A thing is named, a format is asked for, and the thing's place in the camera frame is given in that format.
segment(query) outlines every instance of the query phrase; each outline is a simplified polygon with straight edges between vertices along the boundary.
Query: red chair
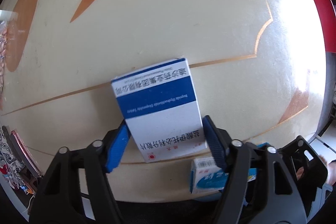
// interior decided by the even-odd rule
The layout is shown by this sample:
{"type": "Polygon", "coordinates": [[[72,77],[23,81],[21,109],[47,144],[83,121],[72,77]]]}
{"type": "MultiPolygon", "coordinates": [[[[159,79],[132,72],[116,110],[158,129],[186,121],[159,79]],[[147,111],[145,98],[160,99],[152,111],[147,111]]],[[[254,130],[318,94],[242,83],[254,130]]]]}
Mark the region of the red chair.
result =
{"type": "Polygon", "coordinates": [[[331,0],[314,0],[319,13],[325,51],[336,52],[336,14],[331,0]]]}

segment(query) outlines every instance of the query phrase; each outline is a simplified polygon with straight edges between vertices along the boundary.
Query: blue stripe on box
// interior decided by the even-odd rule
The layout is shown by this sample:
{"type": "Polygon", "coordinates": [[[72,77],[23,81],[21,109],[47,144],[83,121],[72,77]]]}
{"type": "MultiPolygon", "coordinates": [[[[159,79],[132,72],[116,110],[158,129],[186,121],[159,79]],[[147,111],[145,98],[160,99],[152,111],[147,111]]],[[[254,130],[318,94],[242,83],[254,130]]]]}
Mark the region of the blue stripe on box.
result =
{"type": "Polygon", "coordinates": [[[195,100],[190,76],[117,98],[125,119],[158,112],[195,100]]]}
{"type": "Polygon", "coordinates": [[[128,77],[132,77],[134,75],[138,75],[138,74],[146,72],[146,71],[162,68],[162,67],[169,66],[169,65],[172,65],[172,64],[175,64],[175,63],[179,63],[179,62],[183,62],[183,61],[185,61],[185,58],[176,59],[176,60],[173,60],[173,61],[170,61],[170,62],[167,62],[167,63],[163,63],[163,64],[160,64],[160,65],[157,65],[155,67],[150,67],[150,68],[138,71],[138,72],[131,73],[129,75],[125,75],[125,76],[122,76],[122,77],[119,77],[119,78],[116,78],[116,79],[112,79],[111,83],[114,83],[116,81],[119,81],[119,80],[122,80],[122,79],[125,79],[125,78],[128,78],[128,77]]]}

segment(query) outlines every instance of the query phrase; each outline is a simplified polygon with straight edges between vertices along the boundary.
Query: person's hand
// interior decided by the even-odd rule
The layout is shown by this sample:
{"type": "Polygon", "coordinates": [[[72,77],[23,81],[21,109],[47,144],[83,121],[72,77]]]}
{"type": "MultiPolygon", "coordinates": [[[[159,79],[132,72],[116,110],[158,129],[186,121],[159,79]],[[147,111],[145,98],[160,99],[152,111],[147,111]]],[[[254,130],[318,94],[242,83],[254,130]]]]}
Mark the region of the person's hand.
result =
{"type": "MultiPolygon", "coordinates": [[[[327,160],[322,156],[322,155],[319,155],[319,158],[321,159],[321,161],[324,163],[324,165],[327,167],[328,169],[328,165],[327,165],[327,160]]],[[[296,179],[299,180],[303,174],[303,167],[300,167],[298,169],[298,171],[296,172],[296,179]]]]}
{"type": "Polygon", "coordinates": [[[333,186],[336,183],[336,162],[332,161],[327,165],[328,168],[328,178],[325,183],[333,186]]]}

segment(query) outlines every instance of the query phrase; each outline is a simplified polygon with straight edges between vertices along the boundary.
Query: decorative fabric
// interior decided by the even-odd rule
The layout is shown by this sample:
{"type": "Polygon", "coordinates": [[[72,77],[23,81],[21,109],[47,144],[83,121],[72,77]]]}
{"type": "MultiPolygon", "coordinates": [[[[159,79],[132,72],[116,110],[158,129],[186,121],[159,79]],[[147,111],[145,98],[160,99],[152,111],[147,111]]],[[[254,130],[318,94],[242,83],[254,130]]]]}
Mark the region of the decorative fabric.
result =
{"type": "Polygon", "coordinates": [[[0,94],[3,88],[3,73],[5,70],[5,54],[7,43],[7,23],[0,21],[0,94]]]}
{"type": "Polygon", "coordinates": [[[0,165],[7,165],[8,178],[15,188],[24,185],[19,172],[25,165],[19,162],[13,155],[9,145],[6,141],[5,135],[0,127],[0,165]]]}

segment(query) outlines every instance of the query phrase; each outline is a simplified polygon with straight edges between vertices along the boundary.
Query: metal screw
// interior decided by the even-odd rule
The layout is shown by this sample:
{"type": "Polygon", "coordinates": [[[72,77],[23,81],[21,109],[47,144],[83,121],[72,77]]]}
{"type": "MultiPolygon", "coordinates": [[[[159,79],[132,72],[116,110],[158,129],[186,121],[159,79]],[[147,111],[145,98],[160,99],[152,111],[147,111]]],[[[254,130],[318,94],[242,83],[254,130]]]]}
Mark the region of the metal screw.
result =
{"type": "Polygon", "coordinates": [[[92,143],[94,147],[101,147],[103,145],[103,142],[101,140],[96,140],[92,143]]]}
{"type": "Polygon", "coordinates": [[[270,153],[272,153],[272,154],[275,154],[277,152],[277,150],[273,146],[269,146],[267,148],[267,151],[270,152],[270,153]]]}
{"type": "Polygon", "coordinates": [[[240,140],[233,140],[232,145],[235,147],[241,147],[243,143],[240,140]]]}
{"type": "Polygon", "coordinates": [[[58,150],[58,153],[60,154],[65,154],[66,152],[68,152],[68,148],[63,146],[58,150]]]}

